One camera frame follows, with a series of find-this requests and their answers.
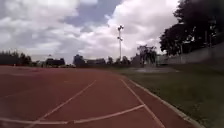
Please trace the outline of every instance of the grass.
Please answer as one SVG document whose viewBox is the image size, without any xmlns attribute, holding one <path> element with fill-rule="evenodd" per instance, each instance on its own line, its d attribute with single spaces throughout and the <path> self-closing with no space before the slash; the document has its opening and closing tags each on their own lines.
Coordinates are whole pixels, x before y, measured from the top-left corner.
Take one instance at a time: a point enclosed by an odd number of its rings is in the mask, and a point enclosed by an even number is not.
<svg viewBox="0 0 224 128">
<path fill-rule="evenodd" d="M 224 71 L 208 65 L 174 66 L 176 73 L 118 72 L 146 87 L 207 128 L 224 128 Z"/>
</svg>

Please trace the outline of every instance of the blue sky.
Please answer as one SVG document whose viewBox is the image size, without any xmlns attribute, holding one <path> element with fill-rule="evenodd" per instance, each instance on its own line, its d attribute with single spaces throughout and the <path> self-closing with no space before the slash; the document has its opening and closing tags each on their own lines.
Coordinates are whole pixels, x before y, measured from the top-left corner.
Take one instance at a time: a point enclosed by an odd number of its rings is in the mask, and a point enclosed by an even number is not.
<svg viewBox="0 0 224 128">
<path fill-rule="evenodd" d="M 119 56 L 117 27 L 122 24 L 122 55 L 140 44 L 156 46 L 165 28 L 176 23 L 177 0 L 1 0 L 0 50 L 17 50 L 44 60 L 49 54 L 68 63 Z"/>
</svg>

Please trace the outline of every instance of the white cloud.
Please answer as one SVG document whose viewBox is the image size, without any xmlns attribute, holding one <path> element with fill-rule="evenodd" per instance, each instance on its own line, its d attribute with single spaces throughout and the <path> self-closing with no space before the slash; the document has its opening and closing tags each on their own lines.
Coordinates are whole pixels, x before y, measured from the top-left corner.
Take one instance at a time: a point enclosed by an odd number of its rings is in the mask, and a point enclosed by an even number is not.
<svg viewBox="0 0 224 128">
<path fill-rule="evenodd" d="M 69 62 L 77 53 L 86 58 L 118 57 L 117 27 L 122 24 L 122 54 L 132 56 L 139 44 L 159 47 L 158 37 L 176 22 L 172 13 L 177 0 L 122 0 L 112 15 L 105 15 L 105 24 L 85 23 L 77 27 L 66 22 L 67 17 L 79 15 L 81 4 L 92 6 L 99 2 L 6 0 L 6 14 L 0 13 L 0 17 L 4 16 L 0 19 L 0 49 L 18 48 L 36 56 L 54 54 Z M 84 27 L 90 31 L 82 32 Z"/>
<path fill-rule="evenodd" d="M 122 37 L 123 55 L 132 56 L 136 53 L 136 47 L 140 44 L 149 44 L 158 47 L 158 37 L 165 28 L 176 22 L 173 11 L 177 0 L 123 0 L 118 5 L 112 16 L 105 15 L 107 24 L 101 26 L 89 26 L 92 31 L 82 33 L 81 39 L 90 42 L 82 53 L 88 57 L 106 57 L 108 55 L 118 57 L 119 44 L 117 27 L 124 25 Z"/>
</svg>

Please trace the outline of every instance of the running track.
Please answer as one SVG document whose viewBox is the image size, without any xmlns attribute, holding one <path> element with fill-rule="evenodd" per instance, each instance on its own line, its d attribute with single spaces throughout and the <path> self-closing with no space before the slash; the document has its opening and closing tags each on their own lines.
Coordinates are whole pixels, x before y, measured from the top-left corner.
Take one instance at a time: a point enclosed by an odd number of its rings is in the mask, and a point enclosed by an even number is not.
<svg viewBox="0 0 224 128">
<path fill-rule="evenodd" d="M 127 78 L 0 67 L 0 128 L 194 128 Z"/>
</svg>

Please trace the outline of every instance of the fence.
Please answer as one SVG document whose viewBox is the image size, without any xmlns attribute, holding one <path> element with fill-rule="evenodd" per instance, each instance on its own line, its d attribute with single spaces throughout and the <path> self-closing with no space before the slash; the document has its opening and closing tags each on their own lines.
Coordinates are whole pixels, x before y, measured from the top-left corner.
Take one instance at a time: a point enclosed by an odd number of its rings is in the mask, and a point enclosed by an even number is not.
<svg viewBox="0 0 224 128">
<path fill-rule="evenodd" d="M 211 48 L 203 48 L 189 54 L 182 54 L 174 57 L 160 56 L 158 62 L 160 64 L 186 64 L 222 57 L 224 57 L 224 43 L 214 45 Z"/>
</svg>

